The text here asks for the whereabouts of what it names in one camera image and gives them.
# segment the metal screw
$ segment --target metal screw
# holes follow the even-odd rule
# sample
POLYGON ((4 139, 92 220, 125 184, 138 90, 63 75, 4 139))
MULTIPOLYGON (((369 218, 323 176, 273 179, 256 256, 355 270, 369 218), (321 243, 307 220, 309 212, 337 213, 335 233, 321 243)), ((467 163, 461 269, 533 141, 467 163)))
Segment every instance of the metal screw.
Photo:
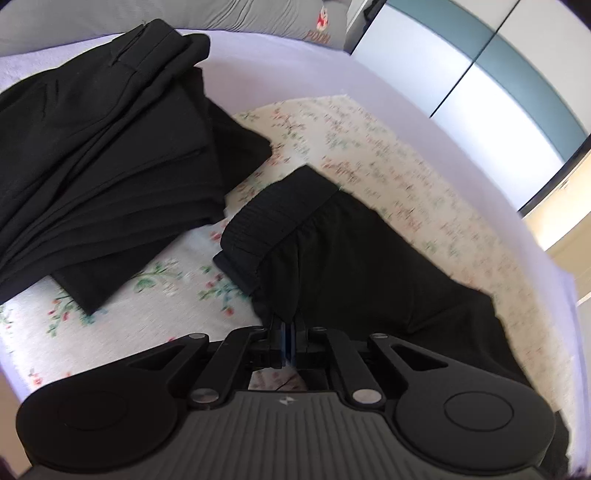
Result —
POLYGON ((195 403, 213 403, 220 397, 212 388, 196 388, 191 392, 191 400, 195 403))
POLYGON ((371 405, 382 400, 382 394, 371 388, 361 388, 353 392, 353 400, 364 405, 371 405))

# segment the white logo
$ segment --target white logo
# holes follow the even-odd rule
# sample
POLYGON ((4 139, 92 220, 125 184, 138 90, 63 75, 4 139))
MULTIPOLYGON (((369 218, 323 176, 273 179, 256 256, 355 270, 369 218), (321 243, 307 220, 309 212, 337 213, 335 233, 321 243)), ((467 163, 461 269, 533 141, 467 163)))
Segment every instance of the white logo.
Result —
POLYGON ((295 398, 291 397, 284 397, 279 400, 279 403, 283 403, 286 407, 288 407, 293 402, 297 401, 295 398))

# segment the black garment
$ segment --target black garment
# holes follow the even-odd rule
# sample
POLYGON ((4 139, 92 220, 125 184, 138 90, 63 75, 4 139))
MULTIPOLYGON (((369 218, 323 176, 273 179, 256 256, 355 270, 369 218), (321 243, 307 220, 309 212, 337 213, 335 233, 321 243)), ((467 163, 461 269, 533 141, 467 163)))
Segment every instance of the black garment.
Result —
POLYGON ((0 95, 0 303, 52 274, 88 313, 271 155, 203 94, 209 38, 154 20, 0 95))
MULTIPOLYGON (((354 340, 389 333, 531 386, 487 295, 451 280, 377 212, 310 167, 252 199, 221 246, 214 262, 252 295, 264 325, 274 314, 354 340)), ((566 429, 557 432, 568 438, 566 429)), ((552 473, 567 462, 566 445, 553 445, 552 473)))

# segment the floral fabric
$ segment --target floral fabric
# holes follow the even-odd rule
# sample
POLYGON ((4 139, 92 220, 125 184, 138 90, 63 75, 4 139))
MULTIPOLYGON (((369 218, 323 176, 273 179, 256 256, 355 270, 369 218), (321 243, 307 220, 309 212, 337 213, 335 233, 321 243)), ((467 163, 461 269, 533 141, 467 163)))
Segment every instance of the floral fabric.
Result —
MULTIPOLYGON (((452 278, 489 294, 536 389, 574 421, 572 359, 512 252, 412 147, 346 96, 288 100, 235 118, 268 137, 273 156, 229 194, 229 216, 268 184, 313 165, 452 278)), ((212 264, 226 224, 187 233, 92 316, 50 278, 0 307, 0 336, 31 390, 191 332, 219 340, 259 323, 212 264)), ((292 376, 263 371, 251 387, 301 388, 292 376)))

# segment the floor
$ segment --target floor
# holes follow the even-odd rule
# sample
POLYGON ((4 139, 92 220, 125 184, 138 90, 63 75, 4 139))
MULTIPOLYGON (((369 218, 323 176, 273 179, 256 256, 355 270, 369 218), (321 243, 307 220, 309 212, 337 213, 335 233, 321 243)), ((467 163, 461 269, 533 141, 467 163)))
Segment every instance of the floor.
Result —
POLYGON ((17 409, 18 400, 0 371, 0 456, 20 475, 30 464, 14 427, 17 409))

